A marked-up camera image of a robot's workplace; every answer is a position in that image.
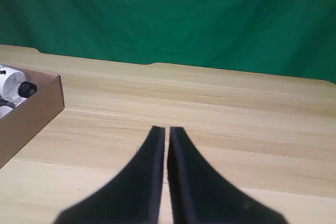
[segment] green backdrop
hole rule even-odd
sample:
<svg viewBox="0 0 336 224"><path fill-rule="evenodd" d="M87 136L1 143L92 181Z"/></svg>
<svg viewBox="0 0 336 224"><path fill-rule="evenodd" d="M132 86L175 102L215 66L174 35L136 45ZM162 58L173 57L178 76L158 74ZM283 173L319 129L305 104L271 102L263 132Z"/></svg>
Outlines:
<svg viewBox="0 0 336 224"><path fill-rule="evenodd" d="M336 83L336 0L0 0L0 44Z"/></svg>

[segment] bottle cap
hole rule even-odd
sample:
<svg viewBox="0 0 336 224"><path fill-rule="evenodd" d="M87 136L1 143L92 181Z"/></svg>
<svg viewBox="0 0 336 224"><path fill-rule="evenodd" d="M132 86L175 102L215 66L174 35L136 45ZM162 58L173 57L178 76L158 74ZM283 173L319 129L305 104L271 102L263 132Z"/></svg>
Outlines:
<svg viewBox="0 0 336 224"><path fill-rule="evenodd" d="M37 91L37 87L35 84L29 81L24 81L19 86L18 94L21 97L28 98L32 96L34 93L36 93L36 91Z"/></svg>

